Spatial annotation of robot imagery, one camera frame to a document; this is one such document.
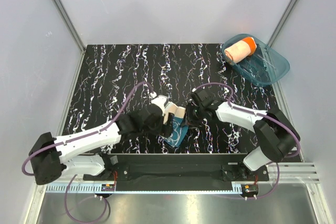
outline cable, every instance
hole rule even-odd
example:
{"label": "cable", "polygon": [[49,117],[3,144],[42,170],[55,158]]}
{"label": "cable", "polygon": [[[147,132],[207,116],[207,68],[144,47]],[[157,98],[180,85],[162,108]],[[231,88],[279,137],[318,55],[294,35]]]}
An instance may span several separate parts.
{"label": "cable", "polygon": [[258,175],[256,175],[256,181],[254,181],[254,185],[256,185],[258,183]]}
{"label": "cable", "polygon": [[73,217],[71,215],[71,213],[70,213],[70,210],[68,209],[68,206],[67,206],[67,196],[68,196],[68,190],[70,189],[70,185],[73,182],[73,180],[76,178],[76,176],[77,176],[77,174],[74,177],[72,177],[72,179],[70,180],[70,182],[69,182],[69,184],[67,186],[67,189],[65,190],[65,195],[64,195],[64,208],[65,208],[65,212],[67,213],[67,215],[69,216],[69,218],[71,220],[75,221],[75,222],[94,224],[94,223],[98,222],[104,216],[104,214],[106,213],[107,207],[109,205],[109,202],[105,198],[103,198],[102,196],[100,196],[100,199],[104,200],[105,207],[104,207],[104,210],[101,213],[101,215],[96,220],[93,220],[93,221],[80,221],[80,220],[76,219],[75,217]]}
{"label": "cable", "polygon": [[[104,130],[108,129],[108,128],[109,128],[109,127],[110,127],[110,126],[111,126],[111,125],[118,119],[118,117],[121,115],[121,113],[122,113],[122,112],[124,111],[124,109],[126,108],[128,102],[130,101],[131,96],[135,93],[135,91],[137,90],[137,88],[140,87],[140,86],[142,86],[142,85],[146,85],[146,86],[148,86],[148,88],[150,89],[150,92],[151,92],[151,93],[154,92],[154,89],[153,89],[153,87],[152,87],[152,85],[151,85],[150,83],[148,83],[148,82],[146,82],[146,81],[139,82],[137,85],[134,86],[134,88],[133,88],[133,89],[131,90],[131,92],[128,94],[128,96],[127,96],[127,98],[126,98],[124,104],[122,105],[122,107],[120,108],[120,110],[119,110],[119,112],[116,114],[116,116],[112,119],[112,121],[111,121],[108,125],[106,125],[104,128],[102,128],[101,131],[104,131]],[[29,172],[26,171],[26,165],[27,165],[27,163],[28,163],[33,157],[35,157],[36,155],[38,155],[38,154],[40,154],[40,153],[42,153],[42,152],[44,152],[44,151],[46,151],[46,150],[49,150],[49,149],[51,149],[51,148],[54,148],[54,147],[57,147],[57,146],[60,146],[60,145],[63,145],[63,144],[68,144],[68,143],[71,143],[71,142],[76,141],[76,140],[80,140],[80,139],[85,138],[85,137],[88,137],[88,136],[96,135],[96,134],[98,134],[98,133],[99,133],[98,131],[91,132],[91,133],[85,134],[85,135],[83,135],[83,136],[75,137],[75,138],[73,138],[73,139],[71,139],[71,140],[66,140],[65,143],[64,143],[64,142],[60,142],[60,143],[57,143],[57,144],[51,144],[51,145],[48,145],[48,146],[46,146],[46,147],[43,147],[43,148],[39,149],[38,151],[36,151],[36,152],[30,154],[30,155],[25,159],[25,161],[23,162],[22,167],[21,167],[21,170],[22,170],[23,174],[25,174],[25,175],[27,175],[27,176],[33,176],[33,175],[34,175],[34,173],[29,173]]]}
{"label": "cable", "polygon": [[[249,114],[252,114],[254,115],[254,112],[250,111],[250,110],[247,110],[247,109],[244,109],[244,108],[240,108],[240,107],[236,107],[236,106],[233,106],[231,104],[231,99],[233,97],[233,89],[229,86],[229,85],[226,85],[224,83],[220,83],[220,82],[210,82],[210,83],[205,83],[203,85],[200,85],[198,86],[196,89],[200,89],[204,86],[208,86],[208,85],[219,85],[219,86],[224,86],[226,88],[228,88],[230,90],[230,96],[229,98],[227,99],[227,103],[229,104],[229,106],[233,109],[236,109],[236,110],[240,110],[240,111],[243,111],[243,112],[247,112]],[[295,134],[293,133],[293,131],[291,131],[287,126],[285,126],[283,123],[279,122],[278,120],[274,119],[274,118],[271,118],[270,116],[268,115],[264,115],[264,114],[261,114],[261,113],[257,113],[256,115],[258,116],[262,116],[272,122],[274,122],[275,124],[278,124],[280,127],[282,127],[283,129],[285,129],[295,140],[295,144],[297,146],[297,150],[295,153],[291,154],[291,155],[287,155],[287,157],[295,157],[297,155],[299,155],[300,153],[300,150],[301,150],[301,145],[300,145],[300,142],[299,142],[299,139],[295,136]]]}

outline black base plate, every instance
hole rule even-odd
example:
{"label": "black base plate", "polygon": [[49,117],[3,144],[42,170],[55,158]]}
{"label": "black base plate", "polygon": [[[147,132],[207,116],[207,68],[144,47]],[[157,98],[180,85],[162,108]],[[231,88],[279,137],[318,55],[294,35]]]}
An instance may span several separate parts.
{"label": "black base plate", "polygon": [[[117,191],[231,190],[223,181],[222,168],[236,165],[246,154],[117,154]],[[259,181],[269,181],[266,167],[258,171]],[[85,175],[84,180],[99,180]],[[255,177],[239,181],[253,182]]]}

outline metal frame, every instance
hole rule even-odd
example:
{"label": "metal frame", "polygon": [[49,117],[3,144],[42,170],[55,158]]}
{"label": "metal frame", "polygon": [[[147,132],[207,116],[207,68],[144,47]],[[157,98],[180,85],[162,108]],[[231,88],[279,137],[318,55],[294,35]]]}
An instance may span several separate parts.
{"label": "metal frame", "polygon": [[[58,133],[62,133],[63,126],[65,124],[65,119],[67,116],[67,112],[71,103],[71,98],[73,95],[73,92],[75,90],[76,81],[79,75],[80,66],[83,60],[83,56],[85,53],[85,45],[81,41],[73,23],[71,22],[67,12],[65,11],[63,4],[60,0],[53,0],[60,15],[62,16],[66,26],[68,27],[71,35],[73,36],[77,46],[81,50],[81,60],[78,63],[78,67],[76,69],[76,73],[71,85],[70,93],[68,96],[67,104],[64,108],[63,117],[61,120],[61,123],[58,128]],[[277,24],[269,42],[268,45],[272,46],[278,37],[282,27],[284,26],[286,20],[288,19],[290,13],[292,12],[293,8],[297,4],[298,0],[290,0],[287,8],[285,9],[279,23]],[[282,88],[279,82],[275,83],[273,85],[273,89],[275,92],[275,96],[278,101],[278,105],[281,108],[281,110],[284,112],[284,114],[287,116],[287,118],[292,123],[292,118],[289,113],[289,109],[286,103],[285,97],[282,95]],[[321,185],[319,184],[318,175],[316,173],[315,167],[312,163],[280,163],[280,183],[304,183],[307,186],[307,189],[309,191],[309,196],[314,208],[315,215],[317,217],[317,220],[319,223],[333,223],[333,220],[331,218],[330,212],[328,210],[328,206],[326,204]],[[260,182],[260,183],[270,183],[276,179],[277,171],[276,167],[274,165],[268,166],[268,172],[270,176],[269,182]],[[74,180],[75,184],[81,183],[82,178],[76,178]],[[25,218],[24,223],[36,223],[38,220],[39,211],[43,202],[43,198],[46,192],[47,186],[37,186],[35,185],[35,191],[34,196],[31,200],[29,209],[27,211],[27,215]]]}
{"label": "metal frame", "polygon": [[61,0],[52,0],[60,13],[65,25],[69,29],[69,32],[71,33],[73,39],[75,40],[75,43],[77,44],[79,50],[81,53],[85,52],[86,45],[84,45],[83,41],[81,40],[80,36],[78,35],[73,23],[71,22],[71,19],[69,15],[67,14]]}
{"label": "metal frame", "polygon": [[290,13],[292,12],[293,8],[295,7],[295,5],[297,4],[298,0],[290,0],[282,17],[280,18],[279,23],[277,24],[275,30],[273,31],[271,38],[269,39],[267,45],[272,47],[275,40],[277,39],[282,27],[284,26],[287,18],[289,17]]}

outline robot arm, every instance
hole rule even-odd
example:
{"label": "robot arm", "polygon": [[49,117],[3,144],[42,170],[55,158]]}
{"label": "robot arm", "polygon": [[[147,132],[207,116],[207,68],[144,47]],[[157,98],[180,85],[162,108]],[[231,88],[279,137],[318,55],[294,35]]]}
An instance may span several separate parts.
{"label": "robot arm", "polygon": [[80,156],[101,146],[117,144],[122,139],[144,133],[169,137],[173,132],[173,114],[169,113],[171,102],[162,95],[152,93],[151,96],[154,99],[150,105],[122,114],[116,122],[108,121],[93,129],[65,136],[52,137],[50,132],[42,134],[29,152],[30,155],[48,145],[58,145],[31,159],[36,183],[44,185],[62,175],[97,176],[107,171],[110,161],[101,155]]}
{"label": "robot arm", "polygon": [[285,129],[263,115],[285,125],[300,140],[299,134],[279,109],[268,112],[248,109],[227,101],[217,101],[204,89],[195,90],[191,97],[193,103],[187,105],[186,124],[196,126],[201,125],[204,118],[215,119],[234,123],[256,134],[259,146],[244,158],[242,164],[247,173],[254,172],[270,162],[281,162],[296,145],[294,138]]}

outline white led strip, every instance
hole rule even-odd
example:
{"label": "white led strip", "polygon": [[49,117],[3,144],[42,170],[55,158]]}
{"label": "white led strip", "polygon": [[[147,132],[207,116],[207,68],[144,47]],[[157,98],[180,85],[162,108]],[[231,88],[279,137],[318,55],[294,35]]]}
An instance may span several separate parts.
{"label": "white led strip", "polygon": [[[232,190],[197,190],[197,191],[104,191],[102,185],[114,182],[103,183],[73,183],[68,193],[70,194],[242,194],[241,184],[232,184]],[[50,183],[47,185],[46,193],[65,193],[68,183]]]}

